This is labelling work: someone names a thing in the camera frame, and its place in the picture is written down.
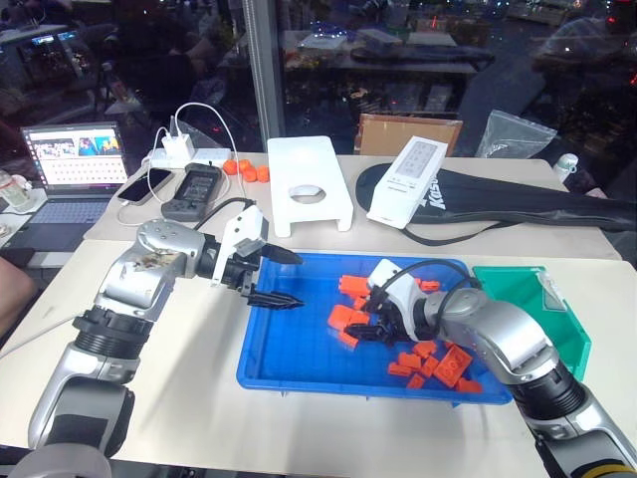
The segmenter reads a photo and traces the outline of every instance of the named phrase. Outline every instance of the white charger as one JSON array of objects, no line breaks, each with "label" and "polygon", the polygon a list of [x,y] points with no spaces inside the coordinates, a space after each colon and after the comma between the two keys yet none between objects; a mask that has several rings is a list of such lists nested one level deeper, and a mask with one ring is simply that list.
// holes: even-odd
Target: white charger
[{"label": "white charger", "polygon": [[180,133],[176,136],[167,134],[161,139],[161,143],[168,161],[174,168],[185,167],[195,155],[190,134]]}]

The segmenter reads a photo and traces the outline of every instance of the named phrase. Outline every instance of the white bracket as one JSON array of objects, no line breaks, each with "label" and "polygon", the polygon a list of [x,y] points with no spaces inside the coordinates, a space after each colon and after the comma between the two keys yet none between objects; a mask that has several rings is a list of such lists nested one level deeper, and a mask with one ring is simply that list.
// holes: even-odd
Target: white bracket
[{"label": "white bracket", "polygon": [[327,136],[268,139],[268,161],[277,236],[290,237],[293,222],[335,219],[339,231],[349,230],[354,207]]}]

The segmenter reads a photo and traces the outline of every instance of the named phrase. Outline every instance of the white power strip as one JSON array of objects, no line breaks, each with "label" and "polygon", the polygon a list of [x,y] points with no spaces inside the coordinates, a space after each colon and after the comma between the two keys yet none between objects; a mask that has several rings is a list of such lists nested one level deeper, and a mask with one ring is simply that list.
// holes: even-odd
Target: white power strip
[{"label": "white power strip", "polygon": [[213,165],[221,167],[224,162],[230,159],[230,149],[227,147],[200,147],[195,150],[195,155],[189,161],[175,161],[166,155],[166,150],[158,148],[152,157],[152,167],[165,167],[168,169],[181,169],[189,162],[198,164]]}]

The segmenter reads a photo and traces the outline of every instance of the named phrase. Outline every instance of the green plastic bin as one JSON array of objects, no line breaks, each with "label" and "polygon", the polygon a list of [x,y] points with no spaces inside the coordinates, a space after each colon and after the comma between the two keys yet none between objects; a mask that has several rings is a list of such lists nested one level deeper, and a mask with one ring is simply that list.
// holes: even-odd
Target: green plastic bin
[{"label": "green plastic bin", "polygon": [[497,301],[506,301],[523,309],[543,328],[559,352],[559,356],[578,379],[584,378],[591,340],[568,303],[566,311],[549,310],[544,305],[543,286],[537,279],[537,267],[473,268],[485,293]]}]

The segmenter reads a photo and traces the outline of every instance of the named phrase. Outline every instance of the water bottle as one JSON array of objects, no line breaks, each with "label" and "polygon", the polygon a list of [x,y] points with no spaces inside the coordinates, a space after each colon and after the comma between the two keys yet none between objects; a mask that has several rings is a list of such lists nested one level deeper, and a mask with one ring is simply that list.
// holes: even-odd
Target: water bottle
[{"label": "water bottle", "polygon": [[553,167],[553,171],[557,174],[559,182],[565,182],[568,176],[577,170],[577,162],[579,158],[575,154],[563,154],[557,160]]},{"label": "water bottle", "polygon": [[18,212],[31,207],[31,198],[8,172],[0,169],[0,196]]}]

